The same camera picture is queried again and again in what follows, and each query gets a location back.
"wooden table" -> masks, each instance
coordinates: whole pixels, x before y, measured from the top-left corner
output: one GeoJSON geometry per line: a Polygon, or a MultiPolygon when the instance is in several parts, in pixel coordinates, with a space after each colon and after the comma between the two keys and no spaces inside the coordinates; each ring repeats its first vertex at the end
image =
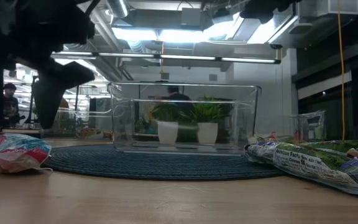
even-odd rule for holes
{"type": "Polygon", "coordinates": [[[294,177],[163,182],[47,171],[0,174],[0,224],[4,223],[355,224],[358,197],[294,177]]]}

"blue round rug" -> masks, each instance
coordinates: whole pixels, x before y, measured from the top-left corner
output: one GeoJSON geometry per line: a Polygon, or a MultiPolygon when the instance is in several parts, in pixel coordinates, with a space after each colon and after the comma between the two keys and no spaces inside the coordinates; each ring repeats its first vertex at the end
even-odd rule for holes
{"type": "Polygon", "coordinates": [[[100,177],[147,180],[243,180],[283,175],[245,156],[125,153],[112,145],[54,148],[44,167],[100,177]]]}

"black machine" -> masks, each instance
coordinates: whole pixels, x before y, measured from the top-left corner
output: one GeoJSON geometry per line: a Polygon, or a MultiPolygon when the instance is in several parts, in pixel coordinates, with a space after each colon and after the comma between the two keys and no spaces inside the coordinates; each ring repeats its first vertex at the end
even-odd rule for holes
{"type": "MultiPolygon", "coordinates": [[[[63,66],[50,57],[64,44],[86,44],[94,36],[89,15],[99,0],[93,0],[86,12],[77,7],[88,1],[0,0],[0,125],[3,70],[14,71],[16,63],[38,71],[32,93],[43,128],[52,127],[65,90],[94,80],[92,71],[78,63],[63,66]]],[[[276,8],[284,10],[296,1],[300,0],[251,0],[241,16],[264,23],[276,8]]]]}

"snack bag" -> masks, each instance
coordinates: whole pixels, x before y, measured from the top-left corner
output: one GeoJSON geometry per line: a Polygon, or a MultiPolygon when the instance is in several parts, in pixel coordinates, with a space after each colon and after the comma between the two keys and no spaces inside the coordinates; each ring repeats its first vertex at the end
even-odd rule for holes
{"type": "Polygon", "coordinates": [[[52,147],[41,139],[24,134],[0,135],[0,172],[15,173],[40,169],[52,147]]]}
{"type": "Polygon", "coordinates": [[[273,164],[298,177],[358,194],[358,141],[290,144],[262,141],[246,146],[252,162],[273,164]]]}

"clear plastic container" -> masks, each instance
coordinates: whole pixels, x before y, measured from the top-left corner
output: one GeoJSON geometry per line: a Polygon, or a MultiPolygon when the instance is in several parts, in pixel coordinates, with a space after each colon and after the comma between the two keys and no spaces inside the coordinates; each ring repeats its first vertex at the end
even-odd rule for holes
{"type": "Polygon", "coordinates": [[[296,141],[324,141],[326,137],[325,110],[291,115],[296,141]]]}
{"type": "Polygon", "coordinates": [[[58,110],[52,128],[43,129],[41,138],[112,141],[111,110],[105,112],[58,110]]]}
{"type": "Polygon", "coordinates": [[[110,83],[119,151],[243,154],[260,87],[110,83]]]}

